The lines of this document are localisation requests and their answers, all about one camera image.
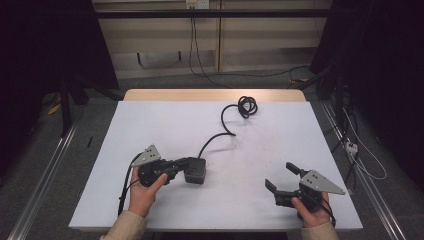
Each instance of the forearm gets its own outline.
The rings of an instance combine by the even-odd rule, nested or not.
[[[339,237],[330,222],[312,228],[302,228],[303,240],[338,240]]]
[[[147,221],[130,211],[123,211],[102,240],[141,239],[146,229]]]

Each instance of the wire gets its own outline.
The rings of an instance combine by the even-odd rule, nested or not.
[[[193,71],[192,66],[191,66],[191,53],[192,53],[192,50],[193,50],[193,38],[194,38],[194,40],[195,40],[195,44],[196,44],[196,50],[197,50],[197,51],[196,51],[196,52],[197,52],[197,60],[198,60],[198,62],[199,62],[200,69],[202,70],[203,75],[199,75],[199,74],[195,73],[195,72]],[[189,65],[190,65],[190,70],[191,70],[191,72],[192,72],[195,76],[198,76],[198,77],[206,77],[206,79],[208,79],[208,81],[209,81],[209,82],[211,82],[212,84],[218,85],[218,86],[223,87],[223,88],[231,89],[231,88],[230,88],[230,87],[228,87],[228,86],[225,86],[225,85],[222,85],[222,84],[220,84],[220,83],[217,83],[217,82],[213,81],[213,80],[210,78],[210,76],[208,76],[208,75],[205,73],[205,70],[203,69],[203,66],[202,66],[202,62],[200,61],[200,56],[199,56],[199,46],[197,45],[196,20],[195,20],[194,18],[191,18],[191,44],[190,44]]]
[[[350,126],[352,127],[353,133],[355,134],[356,138],[358,139],[359,143],[361,143],[361,145],[371,154],[371,156],[374,157],[374,159],[377,161],[377,163],[380,165],[380,167],[383,169],[384,171],[384,176],[383,177],[376,177],[374,175],[372,175],[371,173],[369,173],[361,164],[359,164],[357,162],[357,160],[355,159],[355,157],[352,154],[349,154],[352,157],[352,160],[354,162],[356,162],[357,166],[359,169],[361,169],[362,171],[364,171],[368,176],[370,176],[371,178],[374,178],[376,180],[384,180],[387,177],[387,172],[386,169],[384,168],[383,164],[381,164],[381,162],[378,160],[378,158],[365,146],[365,144],[361,141],[361,139],[359,138],[358,134],[356,133],[355,129],[353,129],[353,124],[350,121],[349,115],[347,114],[346,110],[343,108],[344,113],[346,114],[347,120],[349,121]]]
[[[230,130],[228,130],[228,128],[227,128],[227,126],[225,126],[225,122],[224,122],[224,112],[225,112],[225,110],[227,110],[230,107],[237,107],[240,115],[244,119],[248,119],[250,117],[250,115],[253,115],[258,111],[258,105],[256,104],[256,100],[252,97],[246,97],[246,96],[241,97],[237,104],[230,104],[230,105],[226,106],[221,112],[221,123],[222,123],[222,126],[224,127],[226,132],[225,133],[218,133],[218,134],[212,136],[205,143],[205,145],[203,145],[202,149],[200,150],[198,158],[200,158],[202,156],[203,150],[205,150],[206,146],[208,146],[209,143],[212,142],[212,140],[214,140],[215,138],[217,138],[219,136],[225,136],[225,135],[234,136],[234,137],[236,136],[236,134],[234,134]]]
[[[325,203],[327,203],[328,208],[324,207],[324,205],[322,203],[318,202],[313,197],[310,197],[307,194],[302,193],[302,197],[308,198],[310,201],[313,201],[318,207],[320,207],[322,210],[324,210],[324,212],[326,212],[328,214],[328,216],[330,216],[330,218],[331,218],[331,224],[333,224],[333,227],[336,226],[336,218],[333,215],[333,209],[331,209],[330,203],[327,200],[325,200],[324,198],[322,198],[322,200]]]
[[[202,70],[202,74],[196,73],[193,70],[193,67],[191,65],[191,55],[193,52],[193,40],[195,42],[195,46],[196,46],[196,54],[197,54],[197,60],[199,62],[200,65],[200,69]],[[209,80],[209,82],[216,84],[218,86],[224,87],[224,88],[230,88],[228,86],[225,86],[223,84],[219,84],[215,81],[213,81],[212,79],[210,79],[210,77],[214,77],[214,76],[241,76],[241,77],[272,77],[272,76],[278,76],[278,75],[282,75],[285,73],[289,73],[290,74],[290,85],[288,88],[290,88],[291,84],[292,84],[292,76],[291,76],[291,72],[293,70],[296,69],[300,69],[300,68],[309,68],[310,66],[297,66],[297,67],[293,67],[289,70],[285,70],[282,72],[278,72],[278,73],[271,73],[271,74],[263,74],[263,75],[257,75],[257,74],[241,74],[241,73],[212,73],[212,74],[207,74],[204,69],[203,69],[203,65],[202,62],[200,60],[200,55],[199,55],[199,46],[197,43],[197,29],[196,29],[196,20],[194,18],[191,18],[191,44],[190,44],[190,55],[189,55],[189,66],[190,66],[190,71],[193,73],[193,75],[197,76],[197,77],[205,77]]]
[[[121,215],[122,211],[124,210],[124,203],[125,203],[125,198],[127,197],[127,192],[128,189],[131,187],[131,185],[133,185],[134,183],[136,183],[137,181],[132,182],[128,187],[127,187],[127,182],[128,179],[130,177],[130,172],[132,169],[132,164],[133,162],[141,155],[141,153],[137,154],[134,159],[131,161],[130,166],[128,167],[127,170],[127,175],[125,176],[125,182],[124,182],[124,187],[122,188],[122,194],[121,197],[119,197],[119,207],[118,207],[118,216]]]
[[[315,5],[316,5],[315,1],[316,0],[314,0],[313,10],[315,10]],[[317,18],[316,17],[314,17],[314,22],[315,22],[315,30],[316,30],[316,33],[317,33],[317,36],[318,36],[318,42],[320,42],[321,41],[321,34],[319,34],[319,31],[318,31],[318,25],[317,25]]]

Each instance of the hand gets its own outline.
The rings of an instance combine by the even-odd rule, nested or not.
[[[322,198],[329,202],[328,193],[323,192]],[[302,216],[305,228],[316,227],[324,223],[330,222],[330,216],[322,208],[317,207],[313,212],[309,212],[309,210],[305,207],[305,205],[303,205],[299,198],[294,197],[291,201],[293,203],[293,206]],[[323,200],[321,203],[325,208],[330,209],[330,206],[328,206],[326,201]]]
[[[156,193],[165,184],[168,175],[162,174],[150,187],[144,187],[137,179],[138,167],[133,168],[131,183],[137,181],[130,187],[130,206],[128,211],[147,217],[150,208],[155,202]]]

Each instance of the black cable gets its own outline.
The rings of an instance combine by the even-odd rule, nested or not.
[[[197,74],[197,73],[195,73],[194,71],[193,71],[193,68],[192,68],[192,66],[191,66],[191,53],[192,53],[192,50],[193,50],[193,35],[194,35],[194,41],[195,41],[195,44],[196,44],[196,52],[197,52],[197,60],[198,60],[198,62],[199,62],[199,65],[200,65],[200,69],[202,70],[202,73],[203,73],[203,75],[199,75],[199,74]],[[196,30],[196,20],[194,19],[194,18],[191,18],[191,44],[190,44],[190,57],[189,57],[189,65],[190,65],[190,70],[191,70],[191,72],[195,75],[195,76],[198,76],[198,77],[206,77],[206,79],[208,79],[208,81],[210,82],[210,83],[212,83],[212,84],[215,84],[215,85],[218,85],[218,86],[220,86],[220,87],[223,87],[223,88],[228,88],[228,89],[231,89],[230,87],[228,87],[228,86],[225,86],[225,85],[223,85],[223,84],[220,84],[220,83],[217,83],[217,82],[215,82],[215,81],[213,81],[206,73],[205,73],[205,71],[203,70],[203,66],[202,66],[202,62],[200,61],[200,56],[199,56],[199,47],[198,47],[198,45],[197,45],[197,30]]]
[[[196,45],[196,52],[197,52],[197,59],[200,65],[200,69],[202,70],[203,75],[195,73],[193,70],[193,67],[191,65],[191,55],[193,52],[193,39]],[[212,79],[210,79],[209,77],[213,77],[213,76],[241,76],[241,77],[272,77],[272,76],[278,76],[278,75],[282,75],[285,73],[289,73],[291,74],[291,71],[296,70],[296,69],[300,69],[300,68],[309,68],[310,66],[297,66],[297,67],[293,67],[289,70],[286,71],[282,71],[282,72],[278,72],[278,73],[271,73],[271,74],[264,74],[264,75],[256,75],[256,74],[241,74],[241,73],[213,73],[213,74],[206,74],[203,66],[202,66],[202,62],[200,61],[200,56],[199,56],[199,47],[197,44],[197,29],[196,29],[196,20],[194,18],[191,19],[191,44],[190,44],[190,55],[189,55],[189,66],[190,66],[190,71],[193,73],[193,75],[197,76],[197,77],[206,77],[208,78],[208,80],[216,85],[219,85],[221,87],[225,87],[225,88],[230,88],[228,86],[216,83],[214,81],[212,81]]]
[[[202,149],[200,150],[198,158],[200,158],[202,156],[203,150],[205,150],[206,146],[208,146],[208,144],[213,139],[215,139],[219,136],[224,136],[224,135],[230,135],[230,136],[234,136],[234,137],[236,136],[236,134],[234,134],[230,130],[228,130],[228,128],[227,128],[227,126],[225,126],[225,122],[224,122],[224,112],[225,112],[225,110],[227,110],[230,107],[237,107],[240,115],[244,119],[248,119],[250,115],[253,115],[258,111],[258,105],[256,104],[256,100],[252,97],[246,97],[246,96],[241,97],[237,104],[230,104],[230,105],[226,106],[221,112],[221,123],[222,123],[222,126],[224,127],[226,132],[225,133],[218,133],[218,134],[212,136],[205,143],[205,145],[203,145]]]
[[[132,168],[132,164],[133,162],[141,155],[141,153],[137,154],[134,159],[131,161],[130,166],[128,167],[127,170],[127,175],[125,176],[125,182],[124,182],[124,187],[122,188],[122,194],[121,197],[119,197],[119,207],[118,207],[118,216],[121,215],[122,211],[124,210],[124,203],[125,203],[125,198],[127,197],[127,192],[128,189],[131,187],[131,185],[133,185],[135,182],[132,182],[128,187],[127,187],[127,182],[128,179],[130,177],[130,172],[131,172],[131,168]]]
[[[324,212],[326,212],[328,214],[328,216],[330,216],[331,224],[333,224],[333,227],[336,227],[336,218],[334,217],[333,209],[331,209],[330,203],[327,200],[322,198],[322,200],[325,203],[327,203],[328,209],[326,207],[324,207],[324,205],[322,205],[322,203],[318,202],[317,200],[308,196],[307,194],[302,193],[302,197],[308,198],[309,200],[313,201],[318,207],[320,207],[322,210],[324,210]]]

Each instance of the white table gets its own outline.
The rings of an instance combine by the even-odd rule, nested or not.
[[[84,231],[110,228],[133,157],[152,143],[166,160],[197,157],[211,136],[224,132],[221,111],[236,101],[120,102],[69,226]],[[205,149],[203,185],[186,183],[180,172],[158,192],[148,230],[298,229],[302,222],[296,210],[276,206],[264,186],[268,178],[279,190],[299,188],[299,176],[285,168],[286,162],[315,169],[346,191],[308,102],[259,102],[258,106],[247,120],[236,108],[227,109],[224,120],[237,136],[218,137]],[[349,195],[330,194],[330,203],[337,230],[362,228]]]

